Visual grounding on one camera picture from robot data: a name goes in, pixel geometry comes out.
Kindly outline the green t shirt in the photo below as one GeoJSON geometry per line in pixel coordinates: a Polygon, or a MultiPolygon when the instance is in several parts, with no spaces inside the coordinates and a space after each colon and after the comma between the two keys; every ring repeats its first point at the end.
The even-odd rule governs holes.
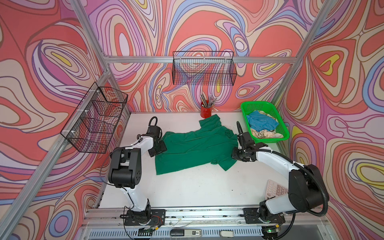
{"type": "Polygon", "coordinates": [[[219,165],[229,170],[238,147],[237,135],[222,125],[218,115],[200,120],[200,129],[188,133],[166,132],[162,138],[167,150],[155,157],[157,175],[178,172],[201,165],[219,165]]]}

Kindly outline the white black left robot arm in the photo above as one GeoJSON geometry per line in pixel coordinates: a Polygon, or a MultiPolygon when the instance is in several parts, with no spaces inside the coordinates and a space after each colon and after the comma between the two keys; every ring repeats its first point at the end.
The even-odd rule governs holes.
{"type": "Polygon", "coordinates": [[[155,157],[167,150],[162,140],[163,132],[158,118],[152,117],[147,132],[125,147],[118,147],[110,154],[110,167],[106,179],[102,208],[123,208],[124,226],[160,226],[164,212],[152,213],[150,200],[138,187],[142,175],[142,156],[155,157]]]}

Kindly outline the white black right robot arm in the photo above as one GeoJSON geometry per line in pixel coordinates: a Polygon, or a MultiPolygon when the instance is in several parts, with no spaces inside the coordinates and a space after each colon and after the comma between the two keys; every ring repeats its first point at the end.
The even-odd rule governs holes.
{"type": "Polygon", "coordinates": [[[288,192],[260,202],[253,213],[245,218],[255,218],[260,223],[270,223],[283,218],[283,214],[309,213],[323,217],[329,209],[329,193],[320,170],[315,165],[303,165],[276,152],[264,143],[255,143],[249,132],[244,132],[237,122],[239,147],[234,147],[232,158],[250,163],[268,165],[288,181],[288,192]]]}

